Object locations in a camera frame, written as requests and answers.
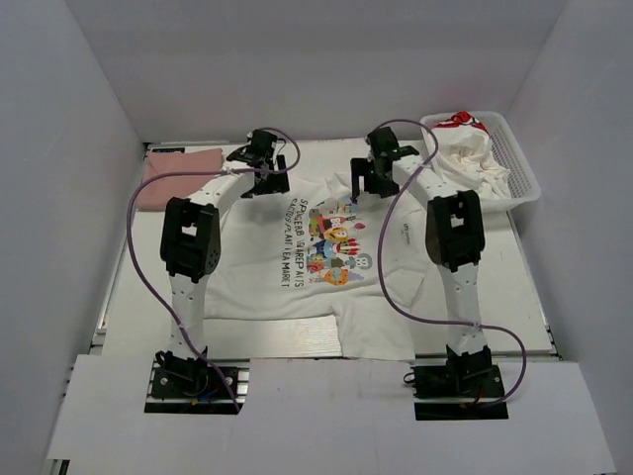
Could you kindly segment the white cartoon print t shirt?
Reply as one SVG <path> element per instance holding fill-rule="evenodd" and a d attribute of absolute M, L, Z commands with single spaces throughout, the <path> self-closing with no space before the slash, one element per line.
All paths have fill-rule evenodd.
<path fill-rule="evenodd" d="M 425 212 L 410 195 L 378 240 L 393 199 L 351 201 L 347 177 L 295 177 L 285 194 L 235 202 L 221 220 L 221 259 L 206 289 L 208 319 L 280 321 L 333 315 L 348 358 L 414 357 L 408 320 L 429 267 Z"/>

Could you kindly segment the white red print t shirt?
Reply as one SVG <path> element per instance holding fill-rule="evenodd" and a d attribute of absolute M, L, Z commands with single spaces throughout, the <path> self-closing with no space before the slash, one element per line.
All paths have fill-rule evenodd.
<path fill-rule="evenodd" d="M 429 128 L 435 136 L 424 134 L 433 171 L 460 190 L 472 189 L 482 200 L 511 198 L 510 171 L 493 155 L 493 141 L 486 126 L 469 112 L 460 111 Z"/>

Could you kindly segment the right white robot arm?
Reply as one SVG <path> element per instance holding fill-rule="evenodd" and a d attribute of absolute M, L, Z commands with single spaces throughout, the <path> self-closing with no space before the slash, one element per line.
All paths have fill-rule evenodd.
<path fill-rule="evenodd" d="M 460 191 L 437 175 L 412 146 L 382 152 L 377 157 L 350 160 L 352 198 L 363 191 L 392 196 L 378 240 L 379 285 L 386 291 L 383 246 L 389 221 L 400 198 L 408 193 L 426 212 L 425 246 L 439 271 L 447 307 L 446 321 L 415 317 L 416 322 L 449 328 L 447 356 L 457 362 L 446 370 L 448 386 L 467 395 L 479 387 L 483 373 L 477 363 L 492 364 L 484 335 L 477 289 L 478 269 L 485 247 L 479 195 Z"/>

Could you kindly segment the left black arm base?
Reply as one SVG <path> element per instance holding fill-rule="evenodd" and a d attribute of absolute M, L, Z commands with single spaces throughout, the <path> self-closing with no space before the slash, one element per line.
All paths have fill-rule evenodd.
<path fill-rule="evenodd" d="M 245 366 L 221 366 L 225 383 L 209 368 L 193 383 L 170 374 L 153 364 L 143 411 L 155 415 L 235 416 L 238 409 L 226 390 L 229 385 L 241 408 L 248 391 L 249 369 Z"/>

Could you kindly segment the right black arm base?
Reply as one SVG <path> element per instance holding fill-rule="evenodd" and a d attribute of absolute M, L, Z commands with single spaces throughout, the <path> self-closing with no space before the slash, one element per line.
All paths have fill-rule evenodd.
<path fill-rule="evenodd" d="M 447 350 L 442 365 L 414 365 L 403 377 L 414 396 L 419 422 L 503 421 L 505 390 L 488 347 L 470 354 Z"/>

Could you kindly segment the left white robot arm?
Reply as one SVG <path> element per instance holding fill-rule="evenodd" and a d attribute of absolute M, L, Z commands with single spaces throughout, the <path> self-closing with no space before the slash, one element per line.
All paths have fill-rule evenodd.
<path fill-rule="evenodd" d="M 222 176 L 187 198 L 166 205 L 160 257 L 171 287 L 172 318 L 168 350 L 194 360 L 208 351 L 204 304 L 210 275 L 221 259 L 221 220 L 241 198 L 289 190 L 285 157 L 276 155 L 277 140 L 247 144 L 226 159 Z"/>

